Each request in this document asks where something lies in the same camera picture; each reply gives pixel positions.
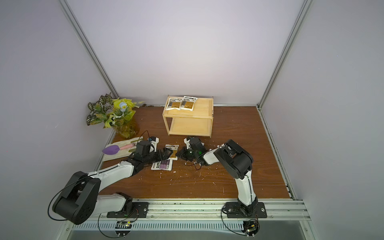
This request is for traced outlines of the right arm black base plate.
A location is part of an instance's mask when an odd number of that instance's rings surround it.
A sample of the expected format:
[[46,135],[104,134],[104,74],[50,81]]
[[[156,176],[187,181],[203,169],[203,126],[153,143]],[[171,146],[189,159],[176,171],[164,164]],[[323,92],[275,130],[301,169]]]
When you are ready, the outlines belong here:
[[223,211],[230,219],[266,219],[268,217],[265,204],[262,202],[252,203],[249,206],[240,202],[227,202]]

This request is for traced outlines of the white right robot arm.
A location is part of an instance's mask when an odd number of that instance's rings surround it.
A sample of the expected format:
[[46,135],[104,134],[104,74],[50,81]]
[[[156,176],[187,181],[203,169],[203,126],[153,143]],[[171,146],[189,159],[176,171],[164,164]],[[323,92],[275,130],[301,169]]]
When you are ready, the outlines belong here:
[[197,138],[186,138],[186,146],[176,153],[182,160],[196,162],[201,166],[220,163],[234,178],[238,189],[240,211],[250,215],[258,204],[252,184],[253,157],[233,140],[228,140],[215,149],[207,150],[203,142]]

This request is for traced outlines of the yellow coffee bag small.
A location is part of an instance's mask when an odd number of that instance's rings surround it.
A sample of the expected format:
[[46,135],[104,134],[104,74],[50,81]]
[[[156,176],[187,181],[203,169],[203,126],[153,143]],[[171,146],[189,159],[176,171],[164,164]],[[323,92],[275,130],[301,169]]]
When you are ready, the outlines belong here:
[[170,151],[172,151],[172,154],[170,155],[169,159],[173,160],[173,161],[176,161],[178,159],[178,157],[176,156],[176,153],[179,150],[179,145],[165,145],[165,148],[167,148]]

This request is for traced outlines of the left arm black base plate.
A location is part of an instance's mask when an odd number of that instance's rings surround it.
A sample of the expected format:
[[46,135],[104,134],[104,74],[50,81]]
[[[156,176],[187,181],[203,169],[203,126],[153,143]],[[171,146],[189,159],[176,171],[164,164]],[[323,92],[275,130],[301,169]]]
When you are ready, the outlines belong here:
[[108,212],[107,218],[125,219],[125,218],[138,218],[144,219],[147,217],[149,209],[149,203],[138,201],[135,202],[133,199],[128,199],[123,206],[122,210],[118,212]]

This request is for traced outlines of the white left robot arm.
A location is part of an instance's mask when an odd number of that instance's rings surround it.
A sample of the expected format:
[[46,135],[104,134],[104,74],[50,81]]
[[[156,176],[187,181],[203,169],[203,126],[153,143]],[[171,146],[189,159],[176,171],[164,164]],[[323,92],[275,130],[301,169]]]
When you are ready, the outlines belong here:
[[168,148],[158,149],[157,141],[140,141],[135,151],[116,165],[91,173],[74,173],[50,201],[48,212],[75,225],[84,223],[91,216],[110,212],[128,217],[135,212],[132,197],[124,193],[100,195],[100,192],[136,175],[147,165],[167,160],[172,154]]

